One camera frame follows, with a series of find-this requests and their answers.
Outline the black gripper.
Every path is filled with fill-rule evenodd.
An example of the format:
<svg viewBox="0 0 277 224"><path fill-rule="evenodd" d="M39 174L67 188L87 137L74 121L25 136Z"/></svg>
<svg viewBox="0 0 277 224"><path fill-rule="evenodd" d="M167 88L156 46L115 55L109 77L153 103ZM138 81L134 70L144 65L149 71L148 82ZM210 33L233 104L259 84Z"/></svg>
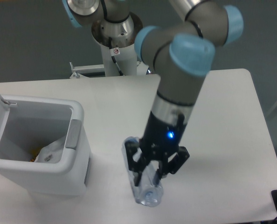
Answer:
<svg viewBox="0 0 277 224"><path fill-rule="evenodd" d="M187 149L179 146L186 128L184 114L176 116L176 125L170 125L150 113L145 132L140 140L126 141L126 168L133 187L147 187L147 162L158 161L159 167L153 178L159 184L169 173L175 174L190 157Z"/></svg>

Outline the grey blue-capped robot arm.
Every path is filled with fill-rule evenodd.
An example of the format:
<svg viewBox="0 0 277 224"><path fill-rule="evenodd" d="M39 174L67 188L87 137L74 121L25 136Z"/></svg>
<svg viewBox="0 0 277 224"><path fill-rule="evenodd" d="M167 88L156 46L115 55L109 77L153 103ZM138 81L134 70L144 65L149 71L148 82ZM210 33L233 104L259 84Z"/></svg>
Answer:
<svg viewBox="0 0 277 224"><path fill-rule="evenodd" d="M211 0L173 0L171 5L181 24L167 29L145 27L134 40L140 60L160 76L143 137L137 143L125 143L135 186L151 161L159 163L152 177L158 185L189 158L179 142L211 69L215 48L237 40L243 33L243 17L235 6L221 7Z"/></svg>

